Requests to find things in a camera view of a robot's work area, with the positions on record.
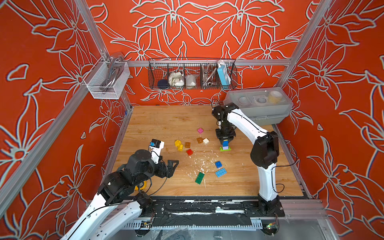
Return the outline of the lime green lego brick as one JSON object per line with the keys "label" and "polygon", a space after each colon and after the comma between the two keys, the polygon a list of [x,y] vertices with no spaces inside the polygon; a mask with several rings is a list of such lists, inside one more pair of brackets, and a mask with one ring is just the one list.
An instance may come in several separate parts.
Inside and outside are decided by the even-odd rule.
{"label": "lime green lego brick", "polygon": [[230,147],[220,147],[221,152],[231,151],[232,149]]}

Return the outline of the dark green lego plate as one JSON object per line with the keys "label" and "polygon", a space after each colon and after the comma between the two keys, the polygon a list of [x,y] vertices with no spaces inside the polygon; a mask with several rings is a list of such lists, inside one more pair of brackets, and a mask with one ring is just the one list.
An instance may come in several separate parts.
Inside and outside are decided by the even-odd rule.
{"label": "dark green lego plate", "polygon": [[197,175],[197,178],[195,180],[195,183],[197,183],[198,185],[200,185],[204,179],[204,176],[205,174],[202,173],[202,172],[199,172],[199,174]]}

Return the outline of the dark blue lego brick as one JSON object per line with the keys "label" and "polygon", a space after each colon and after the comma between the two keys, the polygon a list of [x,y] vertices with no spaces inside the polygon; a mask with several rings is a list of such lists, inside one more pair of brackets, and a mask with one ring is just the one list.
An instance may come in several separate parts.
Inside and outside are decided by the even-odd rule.
{"label": "dark blue lego brick", "polygon": [[219,168],[221,168],[223,165],[222,165],[222,163],[221,163],[220,161],[217,161],[217,162],[215,162],[215,166],[219,169]]}

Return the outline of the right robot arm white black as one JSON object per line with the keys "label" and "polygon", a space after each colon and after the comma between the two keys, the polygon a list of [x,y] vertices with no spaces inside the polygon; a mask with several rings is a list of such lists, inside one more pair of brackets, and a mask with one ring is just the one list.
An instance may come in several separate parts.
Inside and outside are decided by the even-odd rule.
{"label": "right robot arm white black", "polygon": [[258,168],[260,182],[258,211],[263,216],[278,215],[282,209],[276,184],[280,154],[278,136],[258,126],[234,103],[214,107],[212,115],[217,120],[216,136],[221,143],[221,150],[230,149],[229,143],[236,136],[235,130],[240,130],[253,144],[250,158]]}

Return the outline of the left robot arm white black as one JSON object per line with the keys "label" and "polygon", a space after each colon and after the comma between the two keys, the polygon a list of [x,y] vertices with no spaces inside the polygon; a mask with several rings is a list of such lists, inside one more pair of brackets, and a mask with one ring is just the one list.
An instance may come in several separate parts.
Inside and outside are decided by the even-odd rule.
{"label": "left robot arm white black", "polygon": [[152,212],[153,200],[146,193],[128,200],[135,188],[153,176],[171,178],[178,165],[178,160],[164,163],[154,151],[137,150],[124,166],[105,177],[88,208],[62,238],[109,240],[127,223]]}

